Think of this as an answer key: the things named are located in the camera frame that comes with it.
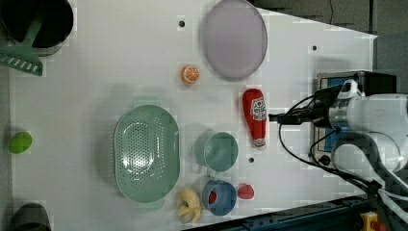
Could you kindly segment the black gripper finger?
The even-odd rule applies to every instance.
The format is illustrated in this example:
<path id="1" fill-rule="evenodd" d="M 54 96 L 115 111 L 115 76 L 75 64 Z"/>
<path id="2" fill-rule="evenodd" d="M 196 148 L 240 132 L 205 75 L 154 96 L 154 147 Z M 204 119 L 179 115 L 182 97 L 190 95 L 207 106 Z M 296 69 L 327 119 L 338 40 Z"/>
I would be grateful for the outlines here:
<path id="1" fill-rule="evenodd" d="M 297 124 L 297 116 L 296 115 L 285 115 L 285 114 L 273 115 L 273 114 L 269 114 L 268 119 L 269 119 L 270 122 L 277 122 L 279 124 L 284 124 L 284 125 L 296 125 Z"/>

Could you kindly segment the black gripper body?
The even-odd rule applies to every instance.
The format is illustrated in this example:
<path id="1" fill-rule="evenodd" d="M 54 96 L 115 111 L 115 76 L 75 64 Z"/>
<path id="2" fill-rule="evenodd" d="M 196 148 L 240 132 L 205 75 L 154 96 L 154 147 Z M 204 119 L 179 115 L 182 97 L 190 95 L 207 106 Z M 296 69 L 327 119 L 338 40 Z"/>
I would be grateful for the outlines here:
<path id="1" fill-rule="evenodd" d="M 311 122 L 315 126 L 329 126 L 329 109 L 337 100 L 340 90 L 340 86 L 317 90 L 305 107 L 295 109 L 287 115 L 287 123 L 300 125 Z"/>

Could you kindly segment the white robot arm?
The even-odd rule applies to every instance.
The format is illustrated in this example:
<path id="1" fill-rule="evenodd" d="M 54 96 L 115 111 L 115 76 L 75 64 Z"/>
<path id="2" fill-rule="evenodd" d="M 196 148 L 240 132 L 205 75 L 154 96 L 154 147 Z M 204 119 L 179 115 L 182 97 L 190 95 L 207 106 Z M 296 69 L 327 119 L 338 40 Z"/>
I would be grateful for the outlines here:
<path id="1" fill-rule="evenodd" d="M 407 183 L 396 173 L 407 166 L 407 96 L 365 95 L 359 84 L 317 90 L 283 114 L 268 116 L 284 125 L 310 122 L 340 137 L 331 148 L 331 167 L 309 150 L 309 165 L 342 177 L 367 193 L 381 193 L 395 202 L 407 200 Z"/>

